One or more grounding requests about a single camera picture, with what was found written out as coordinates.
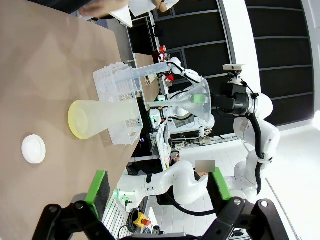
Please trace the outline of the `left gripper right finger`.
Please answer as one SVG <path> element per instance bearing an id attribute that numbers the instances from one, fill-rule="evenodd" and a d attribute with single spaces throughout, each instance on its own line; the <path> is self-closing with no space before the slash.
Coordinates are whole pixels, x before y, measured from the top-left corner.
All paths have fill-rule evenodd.
<path id="1" fill-rule="evenodd" d="M 207 191 L 216 219 L 204 234 L 206 240 L 228 240 L 235 229 L 245 229 L 252 240 L 288 240 L 275 204 L 260 199 L 255 204 L 232 197 L 219 168 L 208 175 Z"/>

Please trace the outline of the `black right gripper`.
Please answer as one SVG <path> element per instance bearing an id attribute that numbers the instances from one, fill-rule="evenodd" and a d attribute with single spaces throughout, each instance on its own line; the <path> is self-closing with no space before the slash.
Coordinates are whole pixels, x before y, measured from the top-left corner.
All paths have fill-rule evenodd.
<path id="1" fill-rule="evenodd" d="M 221 95 L 205 93 L 194 93 L 191 102 L 194 104 L 211 104 L 211 109 L 219 108 L 221 116 L 246 116 L 250 106 L 250 98 L 247 93 L 247 83 L 223 83 Z"/>

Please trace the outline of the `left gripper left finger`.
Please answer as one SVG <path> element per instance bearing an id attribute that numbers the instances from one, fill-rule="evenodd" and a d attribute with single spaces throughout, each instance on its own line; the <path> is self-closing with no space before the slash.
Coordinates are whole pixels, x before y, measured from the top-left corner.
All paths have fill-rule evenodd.
<path id="1" fill-rule="evenodd" d="M 32 238 L 70 240 L 74 233 L 84 233 L 89 240 L 110 240 L 112 234 L 102 222 L 110 192 L 108 172 L 97 170 L 84 200 L 43 209 Z"/>

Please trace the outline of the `person's left hand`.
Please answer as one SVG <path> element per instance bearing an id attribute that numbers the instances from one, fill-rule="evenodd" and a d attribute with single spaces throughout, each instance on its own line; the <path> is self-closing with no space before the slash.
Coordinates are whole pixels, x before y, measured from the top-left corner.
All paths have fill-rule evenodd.
<path id="1" fill-rule="evenodd" d="M 128 5 L 129 0 L 93 0 L 82 6 L 78 12 L 84 17 L 104 17 Z"/>

